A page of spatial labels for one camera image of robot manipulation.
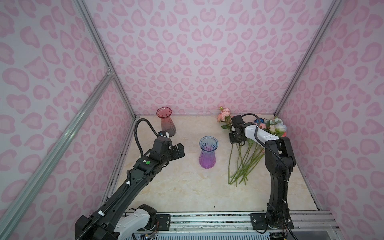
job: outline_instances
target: pink vase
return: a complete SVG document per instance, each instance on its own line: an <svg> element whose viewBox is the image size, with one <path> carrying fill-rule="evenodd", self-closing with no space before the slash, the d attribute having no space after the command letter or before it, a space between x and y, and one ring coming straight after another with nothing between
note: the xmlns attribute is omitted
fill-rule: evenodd
<svg viewBox="0 0 384 240"><path fill-rule="evenodd" d="M161 118L161 131L166 131L169 133L169 136L172 137L176 133L175 124L170 117L172 110L168 107L159 108L156 112L156 115Z"/></svg>

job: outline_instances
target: mounting plate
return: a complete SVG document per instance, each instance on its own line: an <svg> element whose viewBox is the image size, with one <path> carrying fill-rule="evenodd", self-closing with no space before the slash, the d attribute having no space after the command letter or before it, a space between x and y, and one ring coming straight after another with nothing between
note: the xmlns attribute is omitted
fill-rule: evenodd
<svg viewBox="0 0 384 240"><path fill-rule="evenodd" d="M251 223L253 230L259 230L264 231L265 229L270 230L271 228L267 226L266 220L265 220L265 213L259 213L259 214L249 214L251 217ZM292 219L288 217L288 227L290 229L294 229Z"/></svg>
<svg viewBox="0 0 384 240"><path fill-rule="evenodd" d="M169 231L170 214L157 214L156 221L159 222L159 231Z"/></svg>

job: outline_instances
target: glass vase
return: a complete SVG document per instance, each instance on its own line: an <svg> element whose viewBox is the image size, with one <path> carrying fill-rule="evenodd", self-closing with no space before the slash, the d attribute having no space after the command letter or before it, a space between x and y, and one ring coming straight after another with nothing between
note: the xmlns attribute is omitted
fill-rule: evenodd
<svg viewBox="0 0 384 240"><path fill-rule="evenodd" d="M199 157L200 166L205 169L212 168L216 163L215 150L218 147L218 141L211 136L205 136L200 140L201 153Z"/></svg>
<svg viewBox="0 0 384 240"><path fill-rule="evenodd" d="M156 115L161 118L161 131L166 131L169 133L169 136L172 137L176 133L175 124L170 117L172 110L168 107L159 108L156 112Z"/></svg>

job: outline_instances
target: table surface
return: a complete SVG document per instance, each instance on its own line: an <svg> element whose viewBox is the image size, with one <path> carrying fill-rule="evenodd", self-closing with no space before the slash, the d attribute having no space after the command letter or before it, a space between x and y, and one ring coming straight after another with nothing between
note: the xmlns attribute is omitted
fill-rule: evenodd
<svg viewBox="0 0 384 240"><path fill-rule="evenodd" d="M246 116L245 120L248 117L248 121L254 118ZM273 118L272 115L261 117ZM161 120L157 116L144 118L151 122L155 131L161 130ZM182 143L185 146L185 157L174 160L163 168L137 195L129 208L147 204L158 212L266 210L271 180L264 158L248 175L249 181L246 186L243 183L238 186L229 185L228 161L231 144L229 131L221 128L223 123L218 123L216 116L171 116L171 118L176 126L176 134L171 137L172 143L173 145ZM146 152L152 147L155 136L144 122L139 124L137 132L140 145ZM218 148L215 151L216 164L211 169L204 169L199 164L201 152L199 141L204 136L213 136L218 140ZM126 179L126 171L132 169L139 158L139 150L132 138L117 188ZM236 166L232 162L231 173L234 173ZM289 180L288 205L290 210L317 210L297 167L293 169Z"/></svg>

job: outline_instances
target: artificial flower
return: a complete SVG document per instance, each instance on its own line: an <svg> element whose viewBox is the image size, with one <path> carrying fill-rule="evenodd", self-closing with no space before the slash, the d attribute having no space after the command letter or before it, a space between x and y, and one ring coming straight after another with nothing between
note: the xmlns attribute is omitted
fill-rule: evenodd
<svg viewBox="0 0 384 240"><path fill-rule="evenodd" d="M275 133L275 126L274 125L269 126L269 130L271 131L272 134L274 134Z"/></svg>
<svg viewBox="0 0 384 240"><path fill-rule="evenodd" d="M266 128L265 123L260 123L259 128L261 128L261 129Z"/></svg>
<svg viewBox="0 0 384 240"><path fill-rule="evenodd" d="M231 112L230 111L223 111L220 114L221 114L221 120L224 122L225 121L225 117L230 116Z"/></svg>
<svg viewBox="0 0 384 240"><path fill-rule="evenodd" d="M276 124L283 123L283 120L281 120L280 118L275 118L274 121Z"/></svg>
<svg viewBox="0 0 384 240"><path fill-rule="evenodd" d="M217 116L217 122L221 121L221 113Z"/></svg>
<svg viewBox="0 0 384 240"><path fill-rule="evenodd" d="M286 132L287 131L287 127L282 123L276 124L275 129L278 130L279 132Z"/></svg>

